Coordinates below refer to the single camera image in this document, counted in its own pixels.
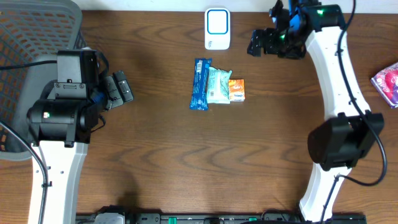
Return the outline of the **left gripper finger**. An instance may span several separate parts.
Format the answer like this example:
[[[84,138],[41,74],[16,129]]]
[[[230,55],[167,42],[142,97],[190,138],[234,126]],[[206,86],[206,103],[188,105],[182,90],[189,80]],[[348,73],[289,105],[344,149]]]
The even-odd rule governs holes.
[[[130,102],[134,99],[130,84],[122,70],[113,73],[119,93],[124,103]]]
[[[112,76],[105,77],[105,85],[108,92],[108,104],[106,105],[106,109],[113,109],[123,105],[121,94]]]

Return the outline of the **small orange box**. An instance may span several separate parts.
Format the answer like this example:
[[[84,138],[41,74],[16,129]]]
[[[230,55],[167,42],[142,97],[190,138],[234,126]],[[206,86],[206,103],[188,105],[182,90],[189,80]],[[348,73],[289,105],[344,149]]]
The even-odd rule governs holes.
[[[244,101],[246,99],[244,80],[229,80],[229,100],[232,102]]]

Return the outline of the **teal wet wipes packet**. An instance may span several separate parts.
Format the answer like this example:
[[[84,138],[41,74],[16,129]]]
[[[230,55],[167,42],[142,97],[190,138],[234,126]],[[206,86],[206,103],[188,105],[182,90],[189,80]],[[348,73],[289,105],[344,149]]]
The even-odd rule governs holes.
[[[208,103],[230,104],[228,82],[232,72],[210,67],[206,93]]]

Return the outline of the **blue Oreo cookie packet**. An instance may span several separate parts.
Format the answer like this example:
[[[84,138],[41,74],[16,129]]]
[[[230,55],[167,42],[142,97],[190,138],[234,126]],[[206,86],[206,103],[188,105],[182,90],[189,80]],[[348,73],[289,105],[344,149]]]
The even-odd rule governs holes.
[[[211,67],[211,58],[196,58],[195,73],[193,78],[193,90],[190,101],[191,110],[208,110],[206,99],[206,84],[208,81],[209,69]]]

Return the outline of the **red purple snack packet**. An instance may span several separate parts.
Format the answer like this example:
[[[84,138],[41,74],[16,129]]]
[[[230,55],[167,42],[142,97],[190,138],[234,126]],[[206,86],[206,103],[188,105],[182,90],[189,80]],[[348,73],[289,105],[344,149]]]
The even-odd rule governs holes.
[[[397,63],[378,72],[371,83],[391,108],[397,108]]]

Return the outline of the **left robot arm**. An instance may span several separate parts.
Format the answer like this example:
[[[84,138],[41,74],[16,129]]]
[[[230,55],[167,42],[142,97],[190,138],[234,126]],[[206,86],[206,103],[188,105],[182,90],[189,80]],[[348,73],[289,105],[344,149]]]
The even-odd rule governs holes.
[[[80,175],[91,135],[103,128],[103,112],[132,101],[123,71],[105,76],[93,97],[38,100],[28,110],[34,168],[29,223],[74,223]]]

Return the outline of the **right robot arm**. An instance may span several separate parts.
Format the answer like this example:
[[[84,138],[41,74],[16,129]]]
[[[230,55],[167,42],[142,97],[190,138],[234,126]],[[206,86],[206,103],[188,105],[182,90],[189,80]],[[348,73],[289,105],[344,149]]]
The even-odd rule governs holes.
[[[312,173],[299,201],[304,223],[331,223],[332,208],[344,180],[367,156],[379,137],[384,118],[373,113],[354,74],[347,47],[351,24],[336,4],[277,1],[269,15],[273,28],[252,33],[249,55],[301,59],[309,55],[322,91],[324,122],[307,139]]]

